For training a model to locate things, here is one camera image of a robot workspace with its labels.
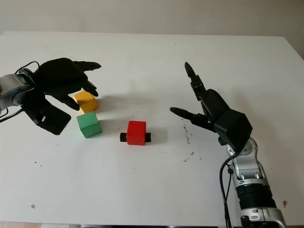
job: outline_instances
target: beige wall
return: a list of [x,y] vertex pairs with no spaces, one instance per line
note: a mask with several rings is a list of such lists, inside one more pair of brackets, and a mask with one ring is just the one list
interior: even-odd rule
[[0,0],[6,30],[283,36],[304,57],[304,0]]

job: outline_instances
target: black cable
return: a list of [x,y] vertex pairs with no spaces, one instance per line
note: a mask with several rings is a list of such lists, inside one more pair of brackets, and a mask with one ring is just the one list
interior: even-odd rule
[[221,167],[219,169],[219,184],[220,184],[220,190],[221,190],[223,201],[224,201],[225,220],[226,220],[228,228],[232,228],[232,226],[231,226],[231,221],[230,221],[230,216],[229,216],[229,211],[228,211],[228,205],[227,205],[227,199],[226,199],[224,185],[223,185],[223,170],[224,170],[225,166],[228,164],[228,162],[231,161],[232,159],[234,159],[235,157],[237,157],[238,154],[239,154],[239,152],[235,153],[235,154],[231,155],[229,158],[227,158],[223,162],[223,164],[221,165]]
[[22,112],[23,112],[23,109],[21,108],[21,109],[19,109],[17,112],[15,112],[15,113],[13,113],[13,114],[7,116],[7,117],[4,117],[4,118],[0,119],[0,123],[2,123],[3,121],[6,121],[6,120],[8,120],[8,119],[10,119],[10,118],[12,118],[12,117],[18,115],[18,114],[20,114],[20,113],[22,113]]
[[230,184],[231,184],[231,176],[232,176],[232,174],[230,173],[228,187],[227,187],[227,192],[226,192],[226,201],[228,199],[228,194],[229,194],[229,189],[230,189]]
[[2,118],[2,117],[4,117],[4,116],[6,116],[8,113],[9,113],[9,110],[8,110],[8,108],[7,108],[7,109],[6,109],[6,113],[5,113],[5,114],[3,114],[3,115],[0,115],[0,118]]
[[21,69],[27,67],[28,65],[30,65],[30,64],[32,64],[32,63],[37,63],[37,65],[38,65],[38,70],[39,70],[39,68],[40,68],[39,62],[37,62],[37,61],[31,61],[31,62],[29,62],[28,64],[26,64],[25,66],[20,67],[20,68],[15,72],[15,74],[18,73],[18,71],[20,71]]

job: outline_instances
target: cube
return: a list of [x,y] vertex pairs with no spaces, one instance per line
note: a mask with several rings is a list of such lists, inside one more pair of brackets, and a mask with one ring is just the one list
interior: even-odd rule
[[95,97],[87,91],[74,95],[74,100],[79,104],[84,113],[89,113],[99,108]]
[[89,138],[102,132],[94,111],[78,116],[77,121],[85,138]]
[[146,138],[146,122],[129,121],[126,138],[129,145],[144,146]]

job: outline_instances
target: white table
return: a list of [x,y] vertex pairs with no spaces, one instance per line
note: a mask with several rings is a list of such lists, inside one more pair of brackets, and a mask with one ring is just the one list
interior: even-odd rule
[[[216,134],[169,112],[176,106],[202,113],[184,70],[188,61],[206,88],[246,113],[277,206],[288,225],[304,223],[304,62],[284,38],[7,32],[0,48],[1,76],[32,60],[100,63],[87,74],[98,87],[104,131],[85,139],[80,112],[54,99],[72,115],[60,136],[25,113],[1,123],[0,220],[224,225],[218,174],[226,149]],[[119,142],[129,120],[146,121],[152,143]],[[240,225],[230,193],[232,224]]]

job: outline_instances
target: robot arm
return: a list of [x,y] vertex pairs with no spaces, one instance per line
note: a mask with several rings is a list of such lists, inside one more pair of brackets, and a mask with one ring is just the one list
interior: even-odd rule
[[227,199],[223,189],[222,172],[232,160],[231,174],[241,207],[241,223],[246,228],[284,228],[285,222],[266,179],[262,165],[257,160],[257,144],[250,138],[252,126],[245,114],[232,110],[214,90],[206,90],[200,77],[192,67],[185,63],[186,72],[191,79],[191,87],[204,114],[192,114],[186,110],[172,107],[176,115],[190,120],[194,125],[219,135],[218,142],[227,145],[230,157],[220,169],[220,185],[224,200],[227,227],[231,227]]
[[[38,64],[35,72],[24,67],[0,77],[0,112],[20,105],[18,113],[24,111],[36,125],[53,134],[60,134],[71,116],[49,103],[45,95],[51,95],[75,110],[79,110],[79,105],[68,94],[83,88],[98,96],[96,87],[85,75],[87,70],[100,68],[98,63],[59,58],[41,66]],[[0,119],[0,123],[10,117]]]

